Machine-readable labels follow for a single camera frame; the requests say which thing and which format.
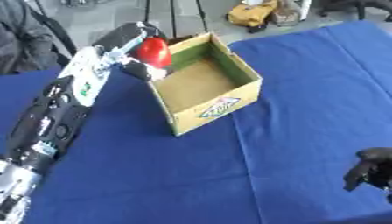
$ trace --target open box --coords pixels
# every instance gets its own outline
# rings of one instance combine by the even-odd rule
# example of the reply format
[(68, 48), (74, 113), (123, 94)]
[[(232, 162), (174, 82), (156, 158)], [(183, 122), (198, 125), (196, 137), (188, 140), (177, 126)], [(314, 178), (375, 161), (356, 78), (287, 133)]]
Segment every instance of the open box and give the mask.
[(212, 33), (170, 46), (175, 73), (150, 88), (179, 136), (257, 100), (262, 78)]

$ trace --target table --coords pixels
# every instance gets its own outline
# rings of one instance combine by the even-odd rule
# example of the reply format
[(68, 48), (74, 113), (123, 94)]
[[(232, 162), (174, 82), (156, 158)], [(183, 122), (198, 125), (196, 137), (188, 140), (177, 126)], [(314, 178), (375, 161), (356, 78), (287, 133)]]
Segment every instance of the table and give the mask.
[[(146, 85), (114, 73), (26, 223), (390, 220), (382, 191), (342, 179), (357, 150), (392, 144), (390, 36), (353, 22), (231, 48), (263, 75), (258, 102), (174, 137)], [(0, 145), (57, 72), (0, 77)]]

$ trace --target person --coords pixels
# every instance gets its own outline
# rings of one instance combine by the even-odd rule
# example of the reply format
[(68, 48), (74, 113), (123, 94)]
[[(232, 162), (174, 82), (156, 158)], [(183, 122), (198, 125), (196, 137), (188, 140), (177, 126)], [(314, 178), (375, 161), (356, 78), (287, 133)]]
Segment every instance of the person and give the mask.
[(0, 74), (57, 66), (53, 36), (23, 0), (0, 0)]

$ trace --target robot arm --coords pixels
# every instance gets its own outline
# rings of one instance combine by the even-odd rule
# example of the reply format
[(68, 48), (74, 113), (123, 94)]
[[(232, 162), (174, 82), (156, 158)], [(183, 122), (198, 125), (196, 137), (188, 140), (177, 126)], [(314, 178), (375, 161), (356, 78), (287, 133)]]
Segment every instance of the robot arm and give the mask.
[(388, 193), (392, 203), (392, 148), (370, 148), (357, 152), (360, 162), (344, 177), (345, 189), (354, 190), (361, 183), (380, 188)]
[(144, 23), (135, 25), (136, 37), (122, 48), (110, 52), (102, 47), (81, 49), (22, 114), (0, 158), (0, 223), (18, 224), (23, 219), (30, 195), (51, 166), (67, 153), (114, 65), (144, 81), (163, 79), (168, 74), (127, 55), (145, 39), (159, 34), (158, 29)]

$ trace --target robot finger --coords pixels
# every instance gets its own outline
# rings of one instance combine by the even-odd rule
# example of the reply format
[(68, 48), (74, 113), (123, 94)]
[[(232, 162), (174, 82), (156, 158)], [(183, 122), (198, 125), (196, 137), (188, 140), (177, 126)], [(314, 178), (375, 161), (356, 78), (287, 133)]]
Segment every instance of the robot finger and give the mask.
[(366, 182), (368, 172), (373, 166), (374, 164), (368, 161), (360, 161), (345, 175), (344, 180), (346, 181), (346, 185), (344, 188), (351, 192), (361, 183)]

